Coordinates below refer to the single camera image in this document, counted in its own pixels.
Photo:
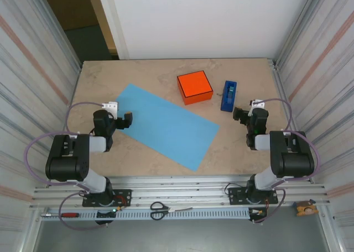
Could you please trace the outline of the blue wrapping paper sheet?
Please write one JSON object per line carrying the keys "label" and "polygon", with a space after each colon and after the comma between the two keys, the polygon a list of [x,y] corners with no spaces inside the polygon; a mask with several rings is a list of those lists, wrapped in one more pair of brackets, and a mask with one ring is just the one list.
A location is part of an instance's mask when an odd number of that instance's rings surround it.
{"label": "blue wrapping paper sheet", "polygon": [[118,96],[118,115],[132,112],[123,133],[178,164],[196,171],[219,125],[129,84]]}

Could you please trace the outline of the orange gift box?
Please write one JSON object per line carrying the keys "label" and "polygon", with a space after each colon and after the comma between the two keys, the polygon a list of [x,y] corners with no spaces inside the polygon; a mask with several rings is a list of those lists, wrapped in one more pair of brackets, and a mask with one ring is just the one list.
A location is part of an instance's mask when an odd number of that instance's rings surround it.
{"label": "orange gift box", "polygon": [[178,88],[184,105],[210,100],[214,93],[204,71],[196,71],[180,75],[177,78]]}

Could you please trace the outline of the blue tape dispenser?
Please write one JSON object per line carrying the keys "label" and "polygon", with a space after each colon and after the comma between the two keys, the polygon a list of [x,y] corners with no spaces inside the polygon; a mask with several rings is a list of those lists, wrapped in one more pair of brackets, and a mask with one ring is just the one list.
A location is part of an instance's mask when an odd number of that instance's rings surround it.
{"label": "blue tape dispenser", "polygon": [[222,93],[221,108],[224,112],[233,112],[236,97],[237,82],[225,81]]}

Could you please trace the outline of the black electronics module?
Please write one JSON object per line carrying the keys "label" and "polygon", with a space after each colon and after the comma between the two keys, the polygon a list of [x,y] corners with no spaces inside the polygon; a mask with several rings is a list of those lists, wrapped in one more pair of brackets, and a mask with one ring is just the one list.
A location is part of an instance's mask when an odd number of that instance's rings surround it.
{"label": "black electronics module", "polygon": [[121,207],[114,208],[110,211],[97,211],[95,222],[98,225],[110,224],[117,217],[117,213],[121,211]]}
{"label": "black electronics module", "polygon": [[249,208],[249,220],[253,223],[262,223],[267,215],[268,215],[268,208],[266,207],[255,207],[255,208]]}

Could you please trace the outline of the brown wooden door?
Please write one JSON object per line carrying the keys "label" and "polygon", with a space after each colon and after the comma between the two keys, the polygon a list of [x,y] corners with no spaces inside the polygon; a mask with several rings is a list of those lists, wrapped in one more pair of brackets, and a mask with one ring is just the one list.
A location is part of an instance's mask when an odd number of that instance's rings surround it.
{"label": "brown wooden door", "polygon": [[64,30],[98,25],[90,0],[47,0]]}

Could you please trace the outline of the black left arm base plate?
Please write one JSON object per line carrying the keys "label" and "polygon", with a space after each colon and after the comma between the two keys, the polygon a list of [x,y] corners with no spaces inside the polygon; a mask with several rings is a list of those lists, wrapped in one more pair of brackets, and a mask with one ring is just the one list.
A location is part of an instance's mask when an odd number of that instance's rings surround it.
{"label": "black left arm base plate", "polygon": [[83,207],[129,207],[132,200],[132,190],[115,189],[111,193],[90,193],[84,195]]}

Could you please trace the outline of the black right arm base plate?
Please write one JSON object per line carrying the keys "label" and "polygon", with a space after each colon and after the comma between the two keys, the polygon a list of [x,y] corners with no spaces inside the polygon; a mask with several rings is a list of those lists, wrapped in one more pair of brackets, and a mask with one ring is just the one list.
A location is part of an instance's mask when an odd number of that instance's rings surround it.
{"label": "black right arm base plate", "polygon": [[261,205],[278,204],[277,193],[261,191],[247,187],[232,187],[228,189],[230,205]]}

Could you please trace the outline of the aluminium rail frame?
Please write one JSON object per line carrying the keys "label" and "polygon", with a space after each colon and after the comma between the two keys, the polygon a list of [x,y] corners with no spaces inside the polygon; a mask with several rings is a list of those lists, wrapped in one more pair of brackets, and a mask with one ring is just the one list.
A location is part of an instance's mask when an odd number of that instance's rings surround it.
{"label": "aluminium rail frame", "polygon": [[[224,192],[226,185],[246,185],[248,175],[221,176],[122,176],[112,177],[114,189],[131,189],[131,208],[147,208],[155,201],[172,206],[189,204],[192,207],[228,206],[229,199]],[[53,186],[36,188],[30,208],[58,208],[61,201],[66,209],[81,207],[82,198],[72,196],[78,192],[75,186]],[[324,185],[309,180],[286,182],[277,191],[279,198],[285,197],[284,204],[312,199],[318,205],[330,203]]]}

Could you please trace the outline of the black-handled scissors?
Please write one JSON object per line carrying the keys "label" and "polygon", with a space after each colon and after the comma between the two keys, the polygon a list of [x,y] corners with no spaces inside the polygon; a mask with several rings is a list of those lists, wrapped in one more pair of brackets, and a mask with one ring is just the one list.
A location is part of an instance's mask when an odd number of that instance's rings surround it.
{"label": "black-handled scissors", "polygon": [[189,211],[191,209],[192,207],[183,207],[183,208],[168,207],[162,202],[157,201],[157,202],[153,202],[150,205],[150,210],[151,210],[150,218],[154,221],[160,221],[170,213],[184,212],[184,211]]}

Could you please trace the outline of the red-handled screwdriver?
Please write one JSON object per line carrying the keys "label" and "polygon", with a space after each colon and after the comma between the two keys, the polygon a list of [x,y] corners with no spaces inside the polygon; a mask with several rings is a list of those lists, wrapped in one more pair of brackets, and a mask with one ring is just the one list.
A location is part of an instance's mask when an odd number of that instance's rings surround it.
{"label": "red-handled screwdriver", "polygon": [[46,212],[46,213],[42,213],[42,214],[41,214],[41,217],[78,218],[79,216],[80,216],[79,213],[72,213],[72,212],[69,212],[69,213],[61,213],[61,214]]}

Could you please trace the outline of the tan wooden door frame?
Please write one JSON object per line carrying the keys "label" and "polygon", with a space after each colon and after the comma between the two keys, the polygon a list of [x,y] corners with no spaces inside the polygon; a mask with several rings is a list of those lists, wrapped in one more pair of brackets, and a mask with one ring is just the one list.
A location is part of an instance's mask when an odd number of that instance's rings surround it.
{"label": "tan wooden door frame", "polygon": [[93,10],[95,12],[96,18],[98,20],[101,32],[103,34],[104,40],[108,47],[108,51],[114,57],[118,57],[118,52],[113,41],[113,36],[111,34],[106,15],[101,3],[101,0],[90,0]]}

